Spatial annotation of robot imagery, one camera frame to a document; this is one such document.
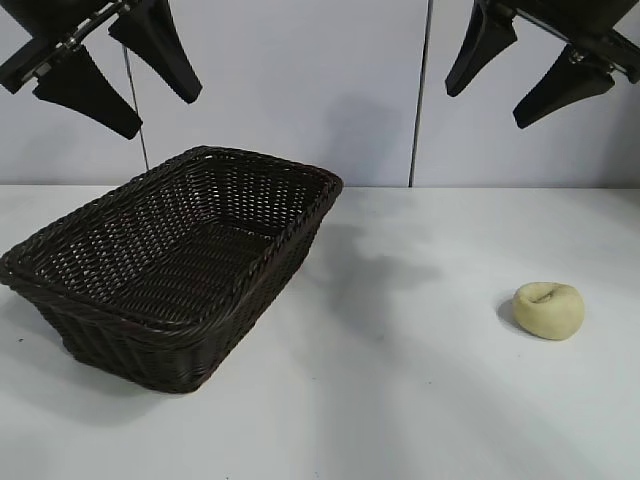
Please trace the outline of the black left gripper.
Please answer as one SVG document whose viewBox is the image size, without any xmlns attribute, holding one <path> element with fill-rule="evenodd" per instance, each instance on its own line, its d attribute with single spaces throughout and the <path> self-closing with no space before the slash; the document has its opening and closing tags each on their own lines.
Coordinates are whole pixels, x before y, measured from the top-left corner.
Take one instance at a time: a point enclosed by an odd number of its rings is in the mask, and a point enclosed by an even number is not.
<svg viewBox="0 0 640 480">
<path fill-rule="evenodd" d="M 202 84 L 180 41 L 167 0 L 2 1 L 31 39 L 1 65 L 1 85 L 15 94 L 60 49 L 73 49 L 107 20 L 112 38 L 133 51 L 187 104 Z M 112 87 L 85 47 L 72 50 L 40 76 L 33 94 L 78 112 L 131 140 L 142 120 Z"/>
</svg>

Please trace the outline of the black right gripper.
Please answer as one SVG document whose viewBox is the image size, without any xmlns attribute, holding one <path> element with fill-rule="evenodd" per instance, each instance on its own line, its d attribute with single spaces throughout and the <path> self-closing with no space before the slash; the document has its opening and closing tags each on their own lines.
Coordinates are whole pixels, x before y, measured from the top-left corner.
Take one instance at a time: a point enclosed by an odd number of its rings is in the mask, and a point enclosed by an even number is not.
<svg viewBox="0 0 640 480">
<path fill-rule="evenodd" d="M 637 4 L 599 0 L 474 2 L 464 40 L 445 79 L 446 92 L 458 96 L 489 62 L 517 41 L 513 27 L 516 13 L 570 44 L 515 107 L 513 116 L 519 128 L 572 103 L 607 93 L 614 86 L 611 65 L 631 83 L 638 83 L 639 47 L 615 30 Z"/>
</svg>

